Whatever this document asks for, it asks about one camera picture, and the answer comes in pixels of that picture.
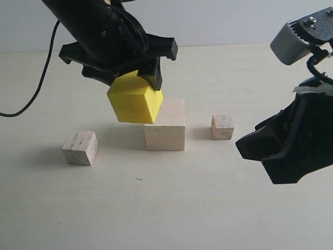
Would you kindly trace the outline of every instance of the table surface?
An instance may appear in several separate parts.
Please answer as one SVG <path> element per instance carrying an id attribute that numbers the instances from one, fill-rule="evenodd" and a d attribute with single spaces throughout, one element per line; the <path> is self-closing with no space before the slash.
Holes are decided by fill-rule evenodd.
<path id="1" fill-rule="evenodd" d="M 0 55 L 0 111 L 35 91 L 46 53 Z M 143 126 L 119 123 L 108 87 L 54 53 L 35 103 L 0 119 L 0 249 L 326 249 L 333 237 L 333 168 L 273 185 L 235 146 L 294 99 L 305 60 L 269 45 L 180 48 L 162 60 L 163 93 L 186 102 L 186 151 L 147 152 Z M 231 141 L 212 140 L 214 114 L 231 114 Z M 95 131 L 90 167 L 69 166 L 71 130 Z"/>

